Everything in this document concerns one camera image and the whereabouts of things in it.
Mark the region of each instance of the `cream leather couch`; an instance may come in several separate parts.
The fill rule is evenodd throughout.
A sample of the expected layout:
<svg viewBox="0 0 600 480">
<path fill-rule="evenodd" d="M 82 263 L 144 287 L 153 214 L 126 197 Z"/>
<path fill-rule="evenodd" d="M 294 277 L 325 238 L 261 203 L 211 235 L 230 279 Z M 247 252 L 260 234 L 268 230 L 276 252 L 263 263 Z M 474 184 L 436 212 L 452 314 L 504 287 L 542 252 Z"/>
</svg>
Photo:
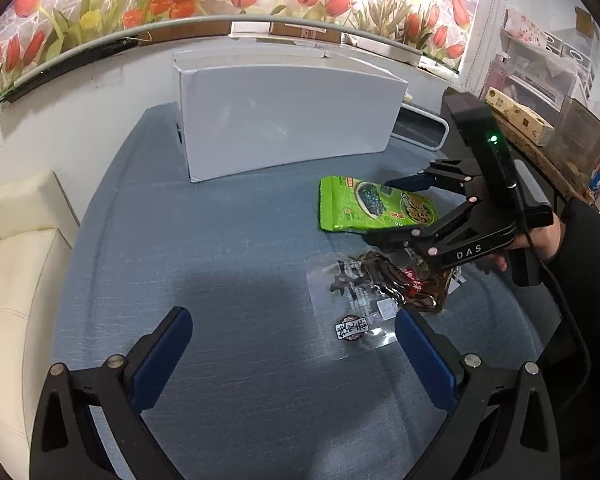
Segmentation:
<svg viewBox="0 0 600 480">
<path fill-rule="evenodd" d="M 78 224 L 56 176 L 0 187 L 0 462 L 29 478 L 31 431 Z"/>
</svg>

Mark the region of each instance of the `blue tablecloth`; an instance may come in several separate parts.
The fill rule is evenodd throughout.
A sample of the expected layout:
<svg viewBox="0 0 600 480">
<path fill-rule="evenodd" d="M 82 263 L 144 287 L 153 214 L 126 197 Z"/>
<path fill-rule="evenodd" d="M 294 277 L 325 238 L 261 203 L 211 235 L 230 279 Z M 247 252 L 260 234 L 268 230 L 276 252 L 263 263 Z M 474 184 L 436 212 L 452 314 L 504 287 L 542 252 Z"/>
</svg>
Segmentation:
<svg viewBox="0 0 600 480">
<path fill-rule="evenodd" d="M 357 235 L 318 228 L 320 177 L 382 182 L 426 167 L 431 155 L 392 140 L 384 153 L 192 184 L 173 109 L 147 110 L 84 217 L 54 358 L 99 365 L 184 306 L 192 341 L 144 418 L 185 478 L 403 478 L 445 413 L 398 344 L 344 360 L 326 353 L 304 265 L 364 247 Z M 442 212 L 461 200 L 430 196 Z M 540 339 L 509 287 L 472 265 L 463 273 L 466 283 L 429 317 L 434 328 L 492 365 L 535 359 Z M 132 478 L 97 421 L 118 474 Z"/>
</svg>

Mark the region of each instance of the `green snack package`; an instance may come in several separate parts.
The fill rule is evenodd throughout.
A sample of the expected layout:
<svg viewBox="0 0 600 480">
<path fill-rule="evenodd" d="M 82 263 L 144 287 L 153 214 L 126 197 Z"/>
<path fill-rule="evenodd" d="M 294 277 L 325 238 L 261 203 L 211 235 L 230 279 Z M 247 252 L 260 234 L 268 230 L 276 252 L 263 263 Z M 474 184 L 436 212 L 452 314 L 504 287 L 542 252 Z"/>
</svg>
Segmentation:
<svg viewBox="0 0 600 480">
<path fill-rule="evenodd" d="M 320 179 L 320 227 L 325 231 L 361 233 L 437 219 L 433 202 L 417 193 L 350 176 Z"/>
</svg>

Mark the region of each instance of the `sofa armrest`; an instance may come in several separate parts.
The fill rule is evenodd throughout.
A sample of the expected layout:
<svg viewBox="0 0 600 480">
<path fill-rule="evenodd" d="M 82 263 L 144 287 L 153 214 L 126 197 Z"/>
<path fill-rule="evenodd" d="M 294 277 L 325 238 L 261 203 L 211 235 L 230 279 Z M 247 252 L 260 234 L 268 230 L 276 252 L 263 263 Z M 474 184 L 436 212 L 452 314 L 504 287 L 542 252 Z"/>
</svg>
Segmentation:
<svg viewBox="0 0 600 480">
<path fill-rule="evenodd" d="M 74 246 L 78 223 L 52 171 L 0 186 L 0 240 L 45 229 L 58 229 Z"/>
</svg>

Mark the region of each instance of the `metal screw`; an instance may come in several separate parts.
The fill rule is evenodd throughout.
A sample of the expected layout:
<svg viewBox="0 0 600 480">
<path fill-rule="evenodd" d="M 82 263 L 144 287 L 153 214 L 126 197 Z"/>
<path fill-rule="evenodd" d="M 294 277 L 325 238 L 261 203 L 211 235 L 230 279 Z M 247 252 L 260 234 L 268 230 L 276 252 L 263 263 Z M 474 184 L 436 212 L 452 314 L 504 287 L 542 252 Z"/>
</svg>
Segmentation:
<svg viewBox="0 0 600 480">
<path fill-rule="evenodd" d="M 482 359 L 480 359 L 476 354 L 467 354 L 464 356 L 464 364 L 471 368 L 477 368 L 482 364 Z"/>
<path fill-rule="evenodd" d="M 109 368 L 120 368 L 125 362 L 125 358 L 122 355 L 112 355 L 109 359 L 107 359 L 107 366 Z"/>
<path fill-rule="evenodd" d="M 56 363 L 49 368 L 51 375 L 60 375 L 62 372 L 64 372 L 64 365 L 62 363 Z"/>
<path fill-rule="evenodd" d="M 540 371 L 540 368 L 538 368 L 536 363 L 529 361 L 528 363 L 525 363 L 525 370 L 531 375 L 536 375 Z"/>
</svg>

